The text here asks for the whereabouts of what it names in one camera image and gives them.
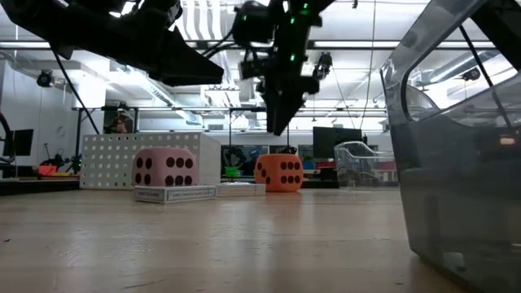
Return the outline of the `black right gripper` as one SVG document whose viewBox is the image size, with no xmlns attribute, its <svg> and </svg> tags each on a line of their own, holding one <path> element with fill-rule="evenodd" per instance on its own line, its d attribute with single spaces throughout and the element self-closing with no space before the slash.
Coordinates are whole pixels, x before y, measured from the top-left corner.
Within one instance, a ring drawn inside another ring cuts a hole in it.
<svg viewBox="0 0 521 293">
<path fill-rule="evenodd" d="M 246 49 L 239 63 L 241 80 L 258 78 L 255 91 L 266 94 L 267 130 L 282 134 L 303 104 L 303 94 L 316 94 L 319 81 L 303 76 L 297 55 L 280 55 L 276 46 Z"/>
</svg>

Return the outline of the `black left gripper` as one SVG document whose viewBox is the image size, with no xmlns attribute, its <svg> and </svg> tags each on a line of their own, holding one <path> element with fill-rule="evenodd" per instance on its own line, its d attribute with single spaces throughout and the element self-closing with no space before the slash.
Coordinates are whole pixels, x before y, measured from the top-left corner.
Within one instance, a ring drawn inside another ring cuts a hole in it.
<svg viewBox="0 0 521 293">
<path fill-rule="evenodd" d="M 189 47 L 173 24 L 172 3 L 138 3 L 127 13 L 123 3 L 55 3 L 52 49 L 70 59 L 87 50 L 142 69 L 167 86 L 215 85 L 224 70 Z"/>
</svg>

